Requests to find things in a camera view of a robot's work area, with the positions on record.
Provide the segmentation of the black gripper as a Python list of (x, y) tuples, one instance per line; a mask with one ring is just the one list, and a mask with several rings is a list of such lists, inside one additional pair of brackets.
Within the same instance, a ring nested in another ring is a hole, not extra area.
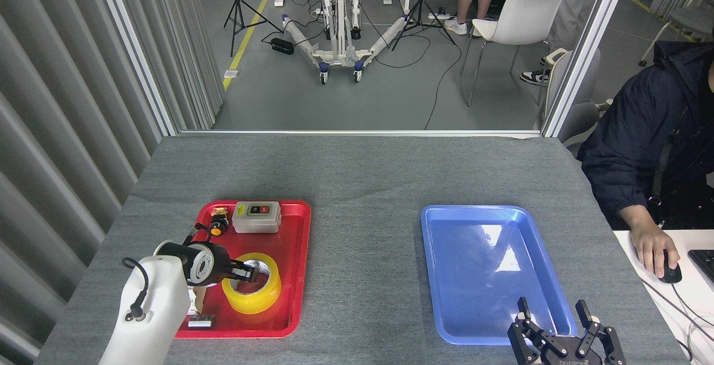
[[(582, 339), (557, 339), (541, 329), (531, 317), (525, 297), (518, 300), (519, 312), (508, 328), (508, 339), (517, 364), (602, 364), (602, 358), (591, 349), (594, 339), (604, 347), (605, 363), (626, 364), (617, 332), (592, 316), (584, 300), (576, 303), (576, 311), (586, 334)], [(558, 355), (558, 345), (567, 354)]]
[(225, 278), (243, 282), (256, 282), (260, 271), (243, 261), (231, 261), (228, 251), (219, 244), (210, 245), (214, 265), (209, 278), (209, 286), (220, 283)]

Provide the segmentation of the person's right hand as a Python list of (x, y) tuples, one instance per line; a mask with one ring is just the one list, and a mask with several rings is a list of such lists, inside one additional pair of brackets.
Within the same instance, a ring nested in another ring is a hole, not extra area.
[(672, 238), (654, 223), (633, 225), (630, 237), (645, 269), (662, 278), (666, 269), (678, 266), (680, 255)]

